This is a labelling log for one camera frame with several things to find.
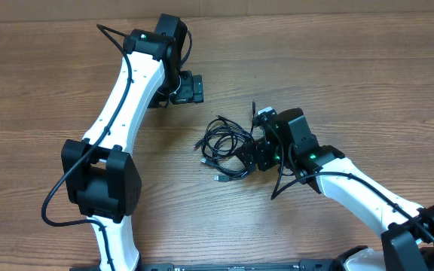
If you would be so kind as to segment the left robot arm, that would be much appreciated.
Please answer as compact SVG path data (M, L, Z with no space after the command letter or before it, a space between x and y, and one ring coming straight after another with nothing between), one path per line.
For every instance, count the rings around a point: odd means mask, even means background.
M133 147L145 113L169 104L201 103L202 77L182 70L191 40L179 17L161 14L155 30L134 29L117 48L121 70L103 110L80 141L67 140L61 152L63 182L94 230L100 262L95 270L137 270L131 216L142 181Z

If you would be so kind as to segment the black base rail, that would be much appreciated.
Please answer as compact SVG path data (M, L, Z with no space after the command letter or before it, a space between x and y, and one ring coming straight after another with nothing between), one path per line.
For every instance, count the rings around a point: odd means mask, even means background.
M140 264L136 271L331 271L331 270L385 270L383 259L364 257L349 259L304 259L294 263L228 263L174 265L171 263Z

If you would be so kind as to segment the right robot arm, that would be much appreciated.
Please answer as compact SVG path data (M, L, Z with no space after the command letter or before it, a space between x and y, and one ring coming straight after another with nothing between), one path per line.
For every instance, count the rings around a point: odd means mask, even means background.
M263 136L237 151L247 171L279 166L294 176L288 184L276 184L273 198L294 184L307 184L346 207L380 238L380 251L357 246L338 256L331 270L434 270L434 205L424 208L394 194L337 148L319 145L300 108L261 109L252 125Z

